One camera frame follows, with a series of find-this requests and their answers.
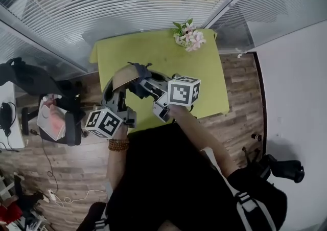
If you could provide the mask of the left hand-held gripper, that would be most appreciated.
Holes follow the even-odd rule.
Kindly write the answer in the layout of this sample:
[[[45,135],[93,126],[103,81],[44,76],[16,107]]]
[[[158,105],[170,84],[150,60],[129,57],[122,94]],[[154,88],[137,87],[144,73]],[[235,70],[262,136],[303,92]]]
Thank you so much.
[[[113,88],[108,81],[102,92],[101,105],[91,111],[85,123],[85,130],[100,138],[113,138],[123,124],[129,128],[136,127],[136,112],[126,106],[125,85]]]

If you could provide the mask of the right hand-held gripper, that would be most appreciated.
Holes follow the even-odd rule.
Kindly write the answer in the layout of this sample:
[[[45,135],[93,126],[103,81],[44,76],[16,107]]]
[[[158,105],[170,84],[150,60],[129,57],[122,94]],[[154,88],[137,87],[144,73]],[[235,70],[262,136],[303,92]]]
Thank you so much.
[[[151,77],[140,82],[141,87],[129,90],[140,99],[152,96],[153,113],[163,122],[170,119],[169,106],[192,107],[199,97],[201,80],[189,76],[174,74],[172,78],[151,71]]]

